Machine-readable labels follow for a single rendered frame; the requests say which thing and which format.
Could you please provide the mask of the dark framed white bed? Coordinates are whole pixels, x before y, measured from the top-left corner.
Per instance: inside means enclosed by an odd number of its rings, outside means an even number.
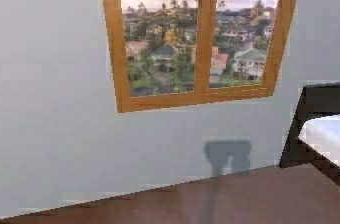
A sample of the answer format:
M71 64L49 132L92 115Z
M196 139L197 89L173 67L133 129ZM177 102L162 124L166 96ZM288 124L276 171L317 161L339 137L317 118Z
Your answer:
M299 95L278 166L311 164L340 187L340 166L298 138L306 121L340 114L340 82L305 85Z

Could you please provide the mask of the wooden framed window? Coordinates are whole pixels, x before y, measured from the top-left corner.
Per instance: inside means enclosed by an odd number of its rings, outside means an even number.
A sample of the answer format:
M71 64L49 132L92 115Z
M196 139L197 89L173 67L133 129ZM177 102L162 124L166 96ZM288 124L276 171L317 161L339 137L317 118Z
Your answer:
M273 94L296 0L103 0L120 113Z

